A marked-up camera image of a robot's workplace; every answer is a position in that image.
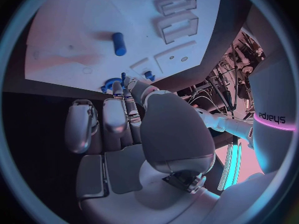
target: pink led light strip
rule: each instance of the pink led light strip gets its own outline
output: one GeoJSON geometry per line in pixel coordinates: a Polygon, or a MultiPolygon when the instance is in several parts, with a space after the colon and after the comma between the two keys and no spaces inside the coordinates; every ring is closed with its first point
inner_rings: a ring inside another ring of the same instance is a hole
{"type": "Polygon", "coordinates": [[[280,126],[276,126],[276,125],[273,125],[273,124],[266,123],[262,119],[257,117],[256,113],[253,115],[253,117],[257,122],[262,123],[262,124],[264,124],[266,126],[269,126],[269,127],[272,127],[272,128],[277,128],[277,129],[281,129],[281,130],[288,130],[288,131],[295,131],[296,130],[295,127],[280,127],[280,126]]]}

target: blue cylinder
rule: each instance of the blue cylinder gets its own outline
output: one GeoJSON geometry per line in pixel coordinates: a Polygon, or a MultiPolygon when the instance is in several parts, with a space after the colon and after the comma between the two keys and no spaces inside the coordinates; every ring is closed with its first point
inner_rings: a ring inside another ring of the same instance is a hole
{"type": "Polygon", "coordinates": [[[114,33],[112,35],[114,51],[117,56],[123,56],[127,52],[124,35],[120,32],[114,33]]]}

